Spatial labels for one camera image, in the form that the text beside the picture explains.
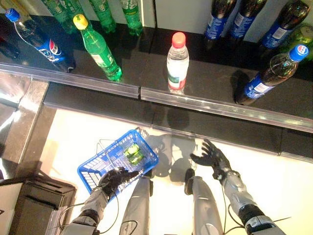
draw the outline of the yellow bottle cap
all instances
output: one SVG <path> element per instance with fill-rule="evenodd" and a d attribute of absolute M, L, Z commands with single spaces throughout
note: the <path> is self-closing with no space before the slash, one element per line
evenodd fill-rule
<path fill-rule="evenodd" d="M 87 21 L 86 17 L 82 14 L 78 14 L 78 15 L 74 16 L 73 22 L 74 22 L 74 25 L 76 26 L 76 28 L 78 28 L 79 30 L 83 30 L 83 29 L 87 28 L 87 26 L 88 26 L 88 21 Z"/>

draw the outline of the blue shopping basket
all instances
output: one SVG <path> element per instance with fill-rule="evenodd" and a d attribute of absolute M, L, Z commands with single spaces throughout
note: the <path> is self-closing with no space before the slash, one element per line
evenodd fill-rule
<path fill-rule="evenodd" d="M 139 146 L 144 158 L 139 164 L 131 165 L 124 152 L 135 143 Z M 139 171 L 139 175 L 131 179 L 130 182 L 119 186 L 117 192 L 119 193 L 140 175 L 151 170 L 157 163 L 157 155 L 143 137 L 136 130 L 130 130 L 106 149 L 103 149 L 94 157 L 81 164 L 77 172 L 88 192 L 91 193 L 92 189 L 98 186 L 101 176 L 112 169 L 122 166 L 129 172 Z"/>

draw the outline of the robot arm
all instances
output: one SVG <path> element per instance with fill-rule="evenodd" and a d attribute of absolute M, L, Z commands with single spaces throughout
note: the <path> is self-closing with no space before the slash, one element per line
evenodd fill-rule
<path fill-rule="evenodd" d="M 209 140 L 203 142 L 201 157 L 191 154 L 191 159 L 200 165 L 213 168 L 213 178 L 222 184 L 233 211 L 241 219 L 248 235 L 285 235 L 277 225 L 258 208 L 247 192 L 240 174 L 231 169 L 226 156 Z"/>
<path fill-rule="evenodd" d="M 84 203 L 80 215 L 67 225 L 61 235 L 99 235 L 97 230 L 103 218 L 103 211 L 109 200 L 114 196 L 117 187 L 138 175 L 137 171 L 128 172 L 123 167 L 105 174 L 98 187 L 92 190 L 90 197 Z"/>

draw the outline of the black glove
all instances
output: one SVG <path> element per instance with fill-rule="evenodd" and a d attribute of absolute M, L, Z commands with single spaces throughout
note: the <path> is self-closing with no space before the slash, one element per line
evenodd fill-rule
<path fill-rule="evenodd" d="M 221 182 L 225 173 L 231 170 L 228 159 L 220 149 L 207 139 L 204 139 L 201 149 L 203 150 L 202 156 L 199 157 L 192 153 L 190 154 L 191 159 L 197 164 L 211 166 L 214 171 L 213 178 Z"/>
<path fill-rule="evenodd" d="M 138 173 L 138 171 L 128 172 L 123 167 L 119 167 L 118 170 L 110 170 L 100 179 L 99 187 L 102 187 L 104 193 L 111 199 L 121 183 L 129 181 Z"/>

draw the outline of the green object in basket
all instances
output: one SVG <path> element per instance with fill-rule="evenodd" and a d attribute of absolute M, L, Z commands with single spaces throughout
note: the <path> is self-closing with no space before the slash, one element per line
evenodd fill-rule
<path fill-rule="evenodd" d="M 130 158 L 128 158 L 129 162 L 132 165 L 138 165 L 138 163 L 144 158 L 145 156 L 142 154 L 141 151 L 136 152 Z"/>
<path fill-rule="evenodd" d="M 138 152 L 140 150 L 138 144 L 134 143 L 132 146 L 130 146 L 125 152 L 125 156 L 127 158 L 132 157 L 136 152 Z"/>

